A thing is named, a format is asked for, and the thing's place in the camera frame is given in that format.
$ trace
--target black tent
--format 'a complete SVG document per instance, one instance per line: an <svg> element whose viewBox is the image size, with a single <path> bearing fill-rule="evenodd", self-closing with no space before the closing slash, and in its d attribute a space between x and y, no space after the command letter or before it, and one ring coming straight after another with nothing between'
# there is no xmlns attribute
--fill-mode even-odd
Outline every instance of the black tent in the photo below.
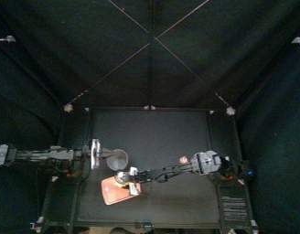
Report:
<svg viewBox="0 0 300 234"><path fill-rule="evenodd" d="M265 233L300 233L295 37L300 0L1 0L0 144L70 147L85 133L65 126L73 114L81 125L83 108L236 110L256 171L253 217ZM0 233L29 233L41 207L34 183L33 165L0 168Z"/></svg>

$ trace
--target black backdrop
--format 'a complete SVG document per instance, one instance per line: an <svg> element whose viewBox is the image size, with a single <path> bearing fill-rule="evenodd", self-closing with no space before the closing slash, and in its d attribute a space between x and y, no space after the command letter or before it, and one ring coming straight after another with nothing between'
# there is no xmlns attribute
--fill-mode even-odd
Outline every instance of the black backdrop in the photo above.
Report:
<svg viewBox="0 0 300 234"><path fill-rule="evenodd" d="M54 144L63 104L86 89L73 104L225 108L216 91L237 110L244 156L257 170L249 187L258 225L299 233L300 47L291 41L300 1L205 1L178 24L202 1L112 3L120 9L110 1L0 1L0 37L17 39L0 43L0 144ZM169 27L164 47L149 36ZM0 170L2 233L35 220L33 173Z"/></svg>

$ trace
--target black curtain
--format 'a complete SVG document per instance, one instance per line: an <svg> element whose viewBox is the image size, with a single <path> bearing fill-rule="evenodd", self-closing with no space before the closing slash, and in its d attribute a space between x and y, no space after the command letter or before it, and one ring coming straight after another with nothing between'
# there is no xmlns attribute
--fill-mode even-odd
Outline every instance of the black curtain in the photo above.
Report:
<svg viewBox="0 0 300 234"><path fill-rule="evenodd" d="M300 233L300 46L288 42L240 107L253 214L266 233Z"/></svg>
<svg viewBox="0 0 300 234"><path fill-rule="evenodd" d="M0 38L11 35L0 21ZM46 149L58 139L59 102L47 90L21 42L0 42L0 144ZM0 168L0 233L29 233L42 203L45 177L37 165Z"/></svg>

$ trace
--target orange object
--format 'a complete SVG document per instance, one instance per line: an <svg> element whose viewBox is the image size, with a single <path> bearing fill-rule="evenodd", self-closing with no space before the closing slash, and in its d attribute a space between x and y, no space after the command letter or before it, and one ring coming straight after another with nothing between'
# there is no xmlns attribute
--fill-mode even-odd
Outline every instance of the orange object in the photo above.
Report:
<svg viewBox="0 0 300 234"><path fill-rule="evenodd" d="M101 189L106 205L112 205L137 196L129 194L129 189L121 188L121 184L116 182L114 177L101 181ZM140 184L136 184L136 189L138 192L141 191Z"/></svg>

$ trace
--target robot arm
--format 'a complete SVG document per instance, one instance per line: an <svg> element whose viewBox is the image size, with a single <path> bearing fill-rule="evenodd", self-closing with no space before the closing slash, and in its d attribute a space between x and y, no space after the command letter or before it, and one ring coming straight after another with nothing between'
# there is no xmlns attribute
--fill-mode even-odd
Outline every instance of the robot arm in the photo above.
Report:
<svg viewBox="0 0 300 234"><path fill-rule="evenodd" d="M152 169L141 172L137 172L137 170L130 170L130 172L120 171L116 175L116 180L122 185L126 183L142 184L153 180L162 183L166 182L170 177L182 173L196 173L202 176L208 173L217 172L220 169L228 168L229 162L213 151L206 151L205 153L196 153L190 162L184 165L170 165L162 169Z"/></svg>

